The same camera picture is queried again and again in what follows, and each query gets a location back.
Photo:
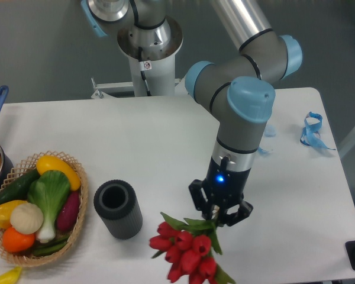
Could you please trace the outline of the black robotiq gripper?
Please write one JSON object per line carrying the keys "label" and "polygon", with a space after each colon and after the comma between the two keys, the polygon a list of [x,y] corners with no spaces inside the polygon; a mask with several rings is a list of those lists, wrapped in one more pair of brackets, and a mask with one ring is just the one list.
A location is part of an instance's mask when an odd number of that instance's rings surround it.
{"label": "black robotiq gripper", "polygon": [[233,226],[248,218],[253,206],[244,200],[243,190],[249,177],[250,169],[245,171],[230,170],[230,159],[215,162],[211,159],[204,180],[195,179],[189,185],[195,208],[202,212],[205,220],[211,220],[214,207],[217,206],[217,225]]}

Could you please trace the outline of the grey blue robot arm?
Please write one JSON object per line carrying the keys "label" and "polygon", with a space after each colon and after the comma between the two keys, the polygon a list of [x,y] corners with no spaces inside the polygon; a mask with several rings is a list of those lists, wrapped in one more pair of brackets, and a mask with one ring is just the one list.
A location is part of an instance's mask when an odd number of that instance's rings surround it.
{"label": "grey blue robot arm", "polygon": [[[175,55],[183,36],[165,1],[80,4],[98,36],[108,25],[120,25],[117,42],[128,57],[135,96],[175,93]],[[299,69],[302,50],[291,36],[276,35],[257,2],[211,4],[238,56],[221,65],[197,62],[183,79],[187,93],[220,124],[206,178],[194,180],[189,191],[203,218],[232,226],[253,209],[243,189],[272,115],[273,83]]]}

